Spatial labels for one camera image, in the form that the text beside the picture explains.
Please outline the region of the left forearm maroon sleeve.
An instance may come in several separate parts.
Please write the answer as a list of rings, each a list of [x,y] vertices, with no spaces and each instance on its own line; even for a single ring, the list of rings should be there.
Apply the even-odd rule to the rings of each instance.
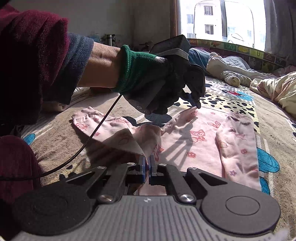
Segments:
[[[76,87],[130,89],[128,48],[69,33],[65,18],[1,1],[1,135],[36,123],[45,101],[69,104]]]

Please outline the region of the black green gloved left hand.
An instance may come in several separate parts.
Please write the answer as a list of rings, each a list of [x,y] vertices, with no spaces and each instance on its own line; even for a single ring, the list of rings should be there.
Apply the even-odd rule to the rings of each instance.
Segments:
[[[119,80],[112,90],[120,93],[141,113],[165,114],[180,97],[190,90],[193,105],[201,107],[205,94],[205,73],[189,63],[189,54],[178,47],[157,50],[154,54],[132,51],[127,45],[120,49],[122,61]]]

